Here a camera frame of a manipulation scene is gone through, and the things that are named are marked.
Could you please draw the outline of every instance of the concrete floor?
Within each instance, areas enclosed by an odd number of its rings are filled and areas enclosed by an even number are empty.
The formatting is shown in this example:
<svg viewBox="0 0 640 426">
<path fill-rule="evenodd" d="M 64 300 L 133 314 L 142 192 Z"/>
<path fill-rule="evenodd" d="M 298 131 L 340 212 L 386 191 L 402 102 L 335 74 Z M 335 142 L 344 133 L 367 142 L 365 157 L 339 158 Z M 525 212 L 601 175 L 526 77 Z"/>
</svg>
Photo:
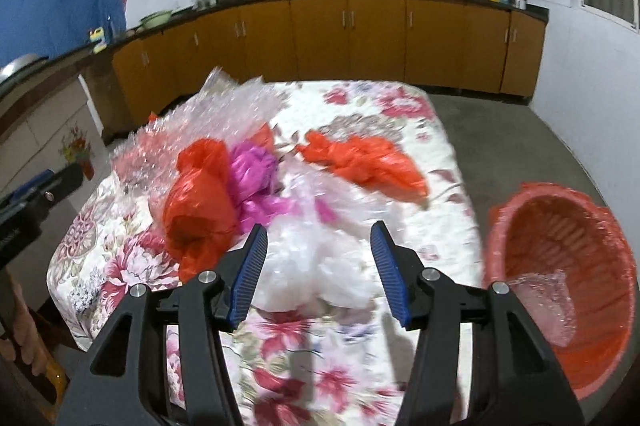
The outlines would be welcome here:
<svg viewBox="0 0 640 426">
<path fill-rule="evenodd" d="M 527 106 L 430 94 L 476 211 L 482 237 L 488 212 L 506 202 L 523 182 L 553 182 L 604 205 L 571 152 Z"/>
</svg>

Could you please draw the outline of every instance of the metal screw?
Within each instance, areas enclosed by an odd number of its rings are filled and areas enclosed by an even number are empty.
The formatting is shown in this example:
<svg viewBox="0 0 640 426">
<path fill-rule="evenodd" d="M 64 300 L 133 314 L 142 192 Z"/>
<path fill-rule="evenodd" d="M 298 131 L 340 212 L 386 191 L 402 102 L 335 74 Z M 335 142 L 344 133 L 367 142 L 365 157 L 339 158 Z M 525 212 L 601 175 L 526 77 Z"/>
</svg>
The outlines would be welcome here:
<svg viewBox="0 0 640 426">
<path fill-rule="evenodd" d="M 146 285 L 143 283 L 138 283 L 137 285 L 133 285 L 129 290 L 129 294 L 131 294 L 134 298 L 140 298 L 146 292 Z"/>
<path fill-rule="evenodd" d="M 496 294 L 507 294 L 509 292 L 509 286 L 504 281 L 494 282 L 491 288 Z"/>
<path fill-rule="evenodd" d="M 436 269 L 428 267 L 422 271 L 422 277 L 427 281 L 437 281 L 440 279 L 440 273 Z"/>
<path fill-rule="evenodd" d="M 213 271 L 202 271 L 198 274 L 198 281 L 200 283 L 211 283 L 215 281 L 218 275 Z"/>
</svg>

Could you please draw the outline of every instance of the orange plastic bag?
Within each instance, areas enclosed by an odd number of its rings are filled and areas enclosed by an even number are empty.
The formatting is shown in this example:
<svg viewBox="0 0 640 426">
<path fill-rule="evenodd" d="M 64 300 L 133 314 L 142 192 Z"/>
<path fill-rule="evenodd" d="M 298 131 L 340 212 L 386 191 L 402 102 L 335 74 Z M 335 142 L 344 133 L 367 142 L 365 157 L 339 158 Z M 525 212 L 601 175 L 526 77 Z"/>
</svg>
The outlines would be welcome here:
<svg viewBox="0 0 640 426">
<path fill-rule="evenodd" d="M 224 142 L 200 139 L 176 162 L 180 177 L 164 204 L 167 252 L 180 263 L 185 283 L 216 266 L 236 235 L 238 217 L 226 190 L 229 159 Z"/>
<path fill-rule="evenodd" d="M 307 162 L 327 166 L 354 184 L 404 202 L 421 202 L 429 194 L 411 158 L 385 138 L 351 136 L 347 142 L 334 142 L 309 131 L 306 140 L 308 145 L 296 148 Z"/>
</svg>

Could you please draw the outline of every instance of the red plastic basket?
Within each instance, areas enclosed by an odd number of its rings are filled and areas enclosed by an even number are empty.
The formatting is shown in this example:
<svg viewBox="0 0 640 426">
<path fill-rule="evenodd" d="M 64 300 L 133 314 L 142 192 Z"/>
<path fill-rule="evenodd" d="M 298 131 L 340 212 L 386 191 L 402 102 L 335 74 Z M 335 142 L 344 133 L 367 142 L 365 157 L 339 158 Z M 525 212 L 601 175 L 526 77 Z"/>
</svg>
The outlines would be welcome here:
<svg viewBox="0 0 640 426">
<path fill-rule="evenodd" d="M 633 326 L 636 263 L 620 226 L 608 209 L 556 184 L 523 184 L 492 216 L 485 284 L 565 272 L 576 331 L 553 347 L 578 399 L 591 395 L 617 367 Z"/>
</svg>

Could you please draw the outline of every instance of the bed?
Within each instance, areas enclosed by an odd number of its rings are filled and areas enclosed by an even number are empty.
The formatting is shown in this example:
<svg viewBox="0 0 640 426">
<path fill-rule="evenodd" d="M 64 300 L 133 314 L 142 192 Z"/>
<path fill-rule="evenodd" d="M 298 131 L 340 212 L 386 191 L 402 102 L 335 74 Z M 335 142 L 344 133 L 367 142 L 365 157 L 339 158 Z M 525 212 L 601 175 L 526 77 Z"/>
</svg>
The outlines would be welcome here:
<svg viewBox="0 0 640 426">
<path fill-rule="evenodd" d="M 404 241 L 425 265 L 457 283 L 480 286 L 481 241 L 455 153 L 427 95 L 393 82 L 314 81 L 277 84 L 286 107 L 270 122 L 287 138 L 306 131 L 358 133 L 376 126 L 416 163 L 428 181 L 424 206 L 405 203 Z M 135 237 L 151 224 L 145 199 L 124 200 L 114 173 L 94 191 L 53 255 L 50 294 L 80 348 L 87 350 L 132 285 L 177 284 L 167 255 Z M 373 259 L 369 268 L 374 269 Z M 233 334 L 222 334 L 225 360 L 247 425 L 393 424 L 408 381 L 417 332 L 392 319 L 380 285 L 366 310 L 318 302 L 290 313 L 253 309 Z M 461 330 L 459 418 L 471 367 L 470 328 Z M 184 406 L 178 330 L 167 332 L 172 402 Z"/>
</svg>

